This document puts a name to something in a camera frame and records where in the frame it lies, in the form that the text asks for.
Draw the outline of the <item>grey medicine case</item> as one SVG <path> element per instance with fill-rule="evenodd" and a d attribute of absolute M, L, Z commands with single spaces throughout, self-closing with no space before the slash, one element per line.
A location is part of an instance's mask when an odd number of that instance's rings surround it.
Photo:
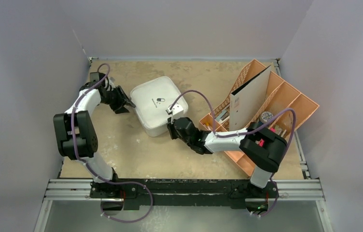
<path fill-rule="evenodd" d="M 173 81 L 162 76 L 136 86 L 130 92 L 135 112 L 146 133 L 157 137 L 168 131 L 166 112 L 181 94 Z"/>

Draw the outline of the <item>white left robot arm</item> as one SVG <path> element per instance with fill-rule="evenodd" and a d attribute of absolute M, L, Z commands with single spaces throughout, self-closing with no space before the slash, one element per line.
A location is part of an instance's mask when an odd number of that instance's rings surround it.
<path fill-rule="evenodd" d="M 53 117 L 59 153 L 84 166 L 95 183 L 103 183 L 102 192 L 110 198 L 119 195 L 121 185 L 117 174 L 98 153 L 98 137 L 91 115 L 100 104 L 108 105 L 115 114 L 128 113 L 135 104 L 121 86 L 107 74 L 90 73 L 90 81 L 80 88 L 79 96 L 64 113 Z"/>

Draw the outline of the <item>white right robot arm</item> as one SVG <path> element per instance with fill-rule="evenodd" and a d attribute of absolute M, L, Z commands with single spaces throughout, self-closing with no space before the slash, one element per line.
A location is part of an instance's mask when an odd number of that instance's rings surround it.
<path fill-rule="evenodd" d="M 212 132 L 200 130 L 188 117 L 168 118 L 167 128 L 171 139 L 182 140 L 196 153 L 243 152 L 255 168 L 248 183 L 248 191 L 259 197 L 266 192 L 267 183 L 279 166 L 288 150 L 287 141 L 266 126 L 256 128 L 252 122 L 247 128 L 236 131 Z"/>

